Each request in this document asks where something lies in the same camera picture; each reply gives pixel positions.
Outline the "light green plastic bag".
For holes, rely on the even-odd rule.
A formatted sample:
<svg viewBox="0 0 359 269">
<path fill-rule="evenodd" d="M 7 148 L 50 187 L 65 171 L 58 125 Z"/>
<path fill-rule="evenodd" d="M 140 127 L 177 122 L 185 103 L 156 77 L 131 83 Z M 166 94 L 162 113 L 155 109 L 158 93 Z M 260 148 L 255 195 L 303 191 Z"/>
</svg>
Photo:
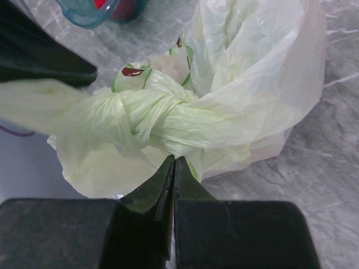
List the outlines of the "light green plastic bag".
<svg viewBox="0 0 359 269">
<path fill-rule="evenodd" d="M 2 83 L 1 118 L 47 134 L 89 198 L 132 192 L 168 155 L 202 180 L 280 153 L 320 100 L 325 53 L 319 1 L 199 1 L 167 54 L 127 64 L 109 88 Z"/>
</svg>

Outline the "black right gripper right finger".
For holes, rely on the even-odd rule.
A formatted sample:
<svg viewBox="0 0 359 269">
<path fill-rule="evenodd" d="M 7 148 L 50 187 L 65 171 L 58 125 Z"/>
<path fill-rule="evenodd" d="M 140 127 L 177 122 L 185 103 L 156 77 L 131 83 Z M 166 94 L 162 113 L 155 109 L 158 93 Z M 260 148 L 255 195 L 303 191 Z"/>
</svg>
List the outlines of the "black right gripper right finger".
<svg viewBox="0 0 359 269">
<path fill-rule="evenodd" d="M 177 268 L 319 268 L 309 227 L 288 201 L 225 201 L 174 169 Z"/>
</svg>

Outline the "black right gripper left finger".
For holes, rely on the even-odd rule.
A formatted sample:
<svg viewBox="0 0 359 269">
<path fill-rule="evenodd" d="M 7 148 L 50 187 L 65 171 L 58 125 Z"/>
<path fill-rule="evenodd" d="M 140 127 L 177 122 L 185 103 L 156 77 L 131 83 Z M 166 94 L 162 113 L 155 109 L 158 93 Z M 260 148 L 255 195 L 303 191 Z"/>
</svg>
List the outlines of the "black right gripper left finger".
<svg viewBox="0 0 359 269">
<path fill-rule="evenodd" d="M 175 159 L 118 200 L 13 198 L 1 204 L 2 268 L 164 268 Z"/>
</svg>

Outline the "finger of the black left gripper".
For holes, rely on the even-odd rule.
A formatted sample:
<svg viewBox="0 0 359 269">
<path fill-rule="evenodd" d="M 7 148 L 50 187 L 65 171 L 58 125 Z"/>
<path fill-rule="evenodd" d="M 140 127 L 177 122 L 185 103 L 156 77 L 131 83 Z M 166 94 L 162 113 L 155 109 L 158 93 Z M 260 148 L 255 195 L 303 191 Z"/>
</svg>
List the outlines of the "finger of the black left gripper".
<svg viewBox="0 0 359 269">
<path fill-rule="evenodd" d="M 89 86 L 96 66 L 64 47 L 12 1 L 1 1 L 1 82 L 51 78 Z"/>
</svg>

